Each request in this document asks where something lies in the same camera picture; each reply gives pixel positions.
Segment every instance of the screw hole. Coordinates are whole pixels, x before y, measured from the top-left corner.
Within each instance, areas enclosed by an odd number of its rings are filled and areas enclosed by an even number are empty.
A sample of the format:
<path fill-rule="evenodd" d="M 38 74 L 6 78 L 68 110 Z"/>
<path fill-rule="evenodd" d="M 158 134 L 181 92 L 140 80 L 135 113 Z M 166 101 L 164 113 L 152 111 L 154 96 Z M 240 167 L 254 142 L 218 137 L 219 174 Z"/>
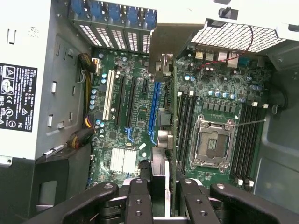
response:
<path fill-rule="evenodd" d="M 142 212 L 141 211 L 137 211 L 137 212 L 135 212 L 135 215 L 136 216 L 142 216 Z"/>
<path fill-rule="evenodd" d="M 206 211 L 200 211 L 200 215 L 201 216 L 207 216 L 207 212 Z"/>

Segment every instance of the white pci slot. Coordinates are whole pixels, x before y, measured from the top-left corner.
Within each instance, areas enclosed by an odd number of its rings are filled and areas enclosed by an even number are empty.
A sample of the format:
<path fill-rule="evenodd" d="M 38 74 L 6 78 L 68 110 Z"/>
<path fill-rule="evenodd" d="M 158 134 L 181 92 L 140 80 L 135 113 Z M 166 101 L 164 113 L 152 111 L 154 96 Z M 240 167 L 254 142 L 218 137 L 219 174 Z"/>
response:
<path fill-rule="evenodd" d="M 114 87 L 114 81 L 115 81 L 114 76 L 115 76 L 114 71 L 109 70 L 105 103 L 104 103 L 103 120 L 109 120 L 111 101 L 112 101 L 112 93 L 113 93 L 113 87 Z"/>

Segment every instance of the circuit board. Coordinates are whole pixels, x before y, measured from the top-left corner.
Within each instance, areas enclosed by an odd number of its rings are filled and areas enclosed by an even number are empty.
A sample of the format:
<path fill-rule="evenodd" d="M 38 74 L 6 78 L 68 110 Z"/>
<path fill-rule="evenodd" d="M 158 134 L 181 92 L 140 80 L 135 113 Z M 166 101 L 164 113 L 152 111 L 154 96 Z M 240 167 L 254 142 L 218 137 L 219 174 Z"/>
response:
<path fill-rule="evenodd" d="M 240 58 L 239 61 L 241 63 L 238 64 L 237 69 L 228 67 L 227 63 L 202 66 L 209 61 L 196 59 L 194 55 L 191 56 L 190 54 L 176 61 L 178 90 L 177 160 L 183 160 L 182 164 L 185 177 L 198 179 L 208 188 L 212 183 L 232 182 L 233 180 L 230 178 L 230 166 L 222 172 L 212 167 L 192 167 L 189 159 L 190 142 L 183 142 L 180 145 L 180 138 L 191 138 L 194 131 L 193 124 L 199 116 L 210 122 L 225 124 L 230 120 L 237 125 L 240 122 L 243 107 L 247 105 L 249 107 L 252 107 L 252 105 L 262 106 L 267 102 L 268 90 L 265 88 L 264 83 L 271 77 L 271 66 L 257 67 L 256 62 L 247 58 Z M 186 109 L 186 105 L 182 105 L 182 97 L 184 95 L 192 96 L 190 101 L 194 101 L 192 117 L 189 120 L 189 124 L 187 124 L 188 126 L 192 125 L 189 127 L 189 136 L 185 134 L 187 128 L 182 130 L 179 126 L 180 120 L 182 120 L 181 126 L 185 126 L 183 118 L 180 116 L 190 116 L 191 113 L 190 108 Z M 262 115 L 260 115 L 260 119 L 265 116 L 265 109 L 261 109 L 261 111 Z M 262 124 L 256 124 L 256 128 L 258 129 L 256 141 L 254 142 L 254 147 L 256 148 L 258 148 L 260 141 L 262 126 Z M 238 126 L 235 126 L 235 133 L 231 139 L 231 156 L 228 161 L 230 163 L 233 160 L 234 147 L 239 129 Z M 257 150 L 253 149 L 255 151 L 253 152 L 253 157 L 256 157 Z"/>
<path fill-rule="evenodd" d="M 92 138 L 93 159 L 88 185 L 103 181 L 122 185 L 125 179 L 139 175 L 140 161 L 150 158 L 150 148 L 155 146 L 157 138 L 152 100 L 156 97 L 157 107 L 163 107 L 164 88 L 160 84 L 159 91 L 154 91 L 153 76 L 147 73 L 146 56 L 96 50 L 93 57 L 100 63 L 97 74 L 93 75 L 89 110 L 96 134 Z M 109 87 L 109 82 L 113 82 L 113 86 Z M 111 106 L 105 112 L 109 104 L 108 91 Z M 154 120 L 151 132 L 150 119 Z"/>

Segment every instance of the blue pcie slot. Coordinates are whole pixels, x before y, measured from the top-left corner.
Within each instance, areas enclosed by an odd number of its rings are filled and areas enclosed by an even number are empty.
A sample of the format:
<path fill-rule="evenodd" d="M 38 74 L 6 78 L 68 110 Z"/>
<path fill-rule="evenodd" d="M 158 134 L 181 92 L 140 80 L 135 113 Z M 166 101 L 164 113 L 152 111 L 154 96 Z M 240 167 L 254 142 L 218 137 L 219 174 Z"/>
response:
<path fill-rule="evenodd" d="M 148 135 L 151 136 L 152 142 L 153 142 L 153 135 L 154 135 L 154 127 L 155 127 L 155 123 L 156 123 L 156 111 L 157 111 L 158 102 L 159 102 L 160 86 L 161 86 L 161 83 L 155 83 L 154 96 L 153 96 L 153 101 L 151 104 Z"/>

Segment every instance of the screw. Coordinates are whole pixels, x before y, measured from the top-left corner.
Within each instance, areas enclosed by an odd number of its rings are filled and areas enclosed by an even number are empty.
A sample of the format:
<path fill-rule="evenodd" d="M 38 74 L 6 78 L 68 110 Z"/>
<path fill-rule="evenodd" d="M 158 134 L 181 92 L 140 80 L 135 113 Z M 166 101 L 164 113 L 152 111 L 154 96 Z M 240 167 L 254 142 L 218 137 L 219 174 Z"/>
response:
<path fill-rule="evenodd" d="M 218 184 L 217 184 L 217 187 L 220 188 L 220 189 L 224 189 L 224 185 L 221 184 L 221 183 L 218 183 Z"/>
<path fill-rule="evenodd" d="M 113 186 L 110 184 L 110 183 L 107 183 L 105 186 L 104 186 L 104 188 L 106 188 L 106 189 L 109 189 L 109 188 L 112 188 Z"/>
<path fill-rule="evenodd" d="M 190 179 L 185 179 L 185 183 L 190 184 L 192 181 Z"/>

